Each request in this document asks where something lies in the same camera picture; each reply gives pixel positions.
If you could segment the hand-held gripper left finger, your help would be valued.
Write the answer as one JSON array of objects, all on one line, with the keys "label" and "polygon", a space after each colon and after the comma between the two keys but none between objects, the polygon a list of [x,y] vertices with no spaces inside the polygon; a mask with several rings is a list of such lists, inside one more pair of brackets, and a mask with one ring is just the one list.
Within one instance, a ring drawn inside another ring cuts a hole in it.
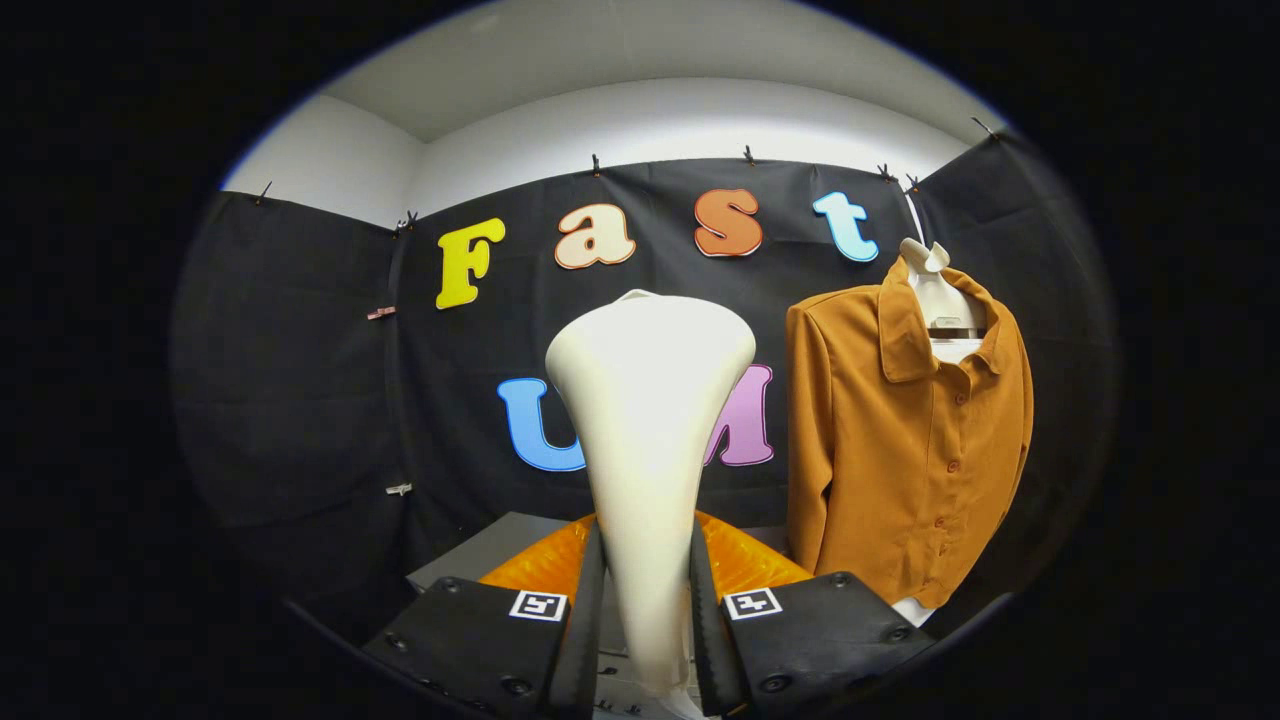
[{"label": "hand-held gripper left finger", "polygon": [[595,525],[573,566],[575,594],[440,577],[364,652],[463,719],[590,719],[605,585]]}]

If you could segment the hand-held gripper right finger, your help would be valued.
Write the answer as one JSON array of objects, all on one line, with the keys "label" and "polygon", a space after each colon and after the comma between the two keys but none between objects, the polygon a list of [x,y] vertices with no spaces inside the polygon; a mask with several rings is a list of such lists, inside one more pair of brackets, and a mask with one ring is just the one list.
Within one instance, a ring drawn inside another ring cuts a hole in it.
[{"label": "hand-held gripper right finger", "polygon": [[855,575],[796,582],[783,559],[713,518],[690,548],[694,662],[701,711],[718,719],[823,719],[905,673],[932,637]]}]

